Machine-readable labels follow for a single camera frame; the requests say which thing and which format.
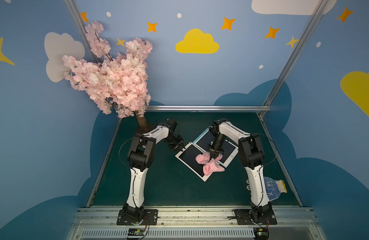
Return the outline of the pink cloth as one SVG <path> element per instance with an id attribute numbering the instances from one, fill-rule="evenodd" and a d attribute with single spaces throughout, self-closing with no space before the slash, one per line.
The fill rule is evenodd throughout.
<path id="1" fill-rule="evenodd" d="M 199 154 L 195 160 L 198 164 L 203 165 L 203 173 L 205 176 L 209 176 L 215 172 L 224 172 L 225 169 L 218 162 L 222 159 L 223 155 L 219 154 L 216 158 L 212 158 L 209 152 Z"/>

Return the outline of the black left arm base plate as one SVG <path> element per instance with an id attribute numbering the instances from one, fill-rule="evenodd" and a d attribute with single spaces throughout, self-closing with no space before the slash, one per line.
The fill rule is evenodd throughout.
<path id="1" fill-rule="evenodd" d="M 117 218 L 117 226 L 131 226 L 131 225 L 152 225 L 155 226 L 158 220 L 157 209 L 142 209 L 136 210 L 120 210 Z"/>

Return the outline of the blue-edged white drawing tablet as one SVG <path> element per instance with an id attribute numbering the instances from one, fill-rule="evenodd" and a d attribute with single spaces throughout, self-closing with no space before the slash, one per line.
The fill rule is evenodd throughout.
<path id="1" fill-rule="evenodd" d="M 206 129 L 195 139 L 193 144 L 195 144 L 196 147 L 199 147 L 203 152 L 207 152 L 209 147 L 211 147 L 213 144 L 214 139 L 215 137 L 209 132 L 208 129 Z M 223 154 L 219 164 L 224 168 L 227 168 L 238 154 L 238 147 L 226 138 L 221 148 L 223 150 Z"/>

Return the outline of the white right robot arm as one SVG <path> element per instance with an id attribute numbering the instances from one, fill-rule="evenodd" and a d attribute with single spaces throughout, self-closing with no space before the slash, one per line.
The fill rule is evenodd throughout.
<path id="1" fill-rule="evenodd" d="M 238 145 L 238 156 L 244 167 L 250 185 L 250 219 L 256 223 L 265 223 L 274 215 L 265 190 L 263 176 L 264 150 L 259 135 L 247 133 L 234 126 L 227 119 L 220 119 L 208 126 L 214 140 L 207 151 L 212 158 L 224 154 L 222 145 L 229 138 Z"/>

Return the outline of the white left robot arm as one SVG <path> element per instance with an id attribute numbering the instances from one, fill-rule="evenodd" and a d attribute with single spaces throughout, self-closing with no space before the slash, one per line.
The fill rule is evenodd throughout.
<path id="1" fill-rule="evenodd" d="M 170 118 L 148 133 L 137 132 L 132 138 L 127 155 L 131 172 L 130 191 L 126 203 L 120 210 L 121 224 L 139 225 L 148 219 L 144 209 L 147 172 L 154 161 L 156 145 L 159 142 L 166 142 L 170 150 L 178 150 L 183 145 L 183 138 L 175 134 L 177 126 L 178 123 Z"/>

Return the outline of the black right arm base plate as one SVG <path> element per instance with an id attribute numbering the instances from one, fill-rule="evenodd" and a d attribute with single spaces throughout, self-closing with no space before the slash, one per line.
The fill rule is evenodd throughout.
<path id="1" fill-rule="evenodd" d="M 273 210 L 235 209 L 233 213 L 238 225 L 277 225 Z"/>

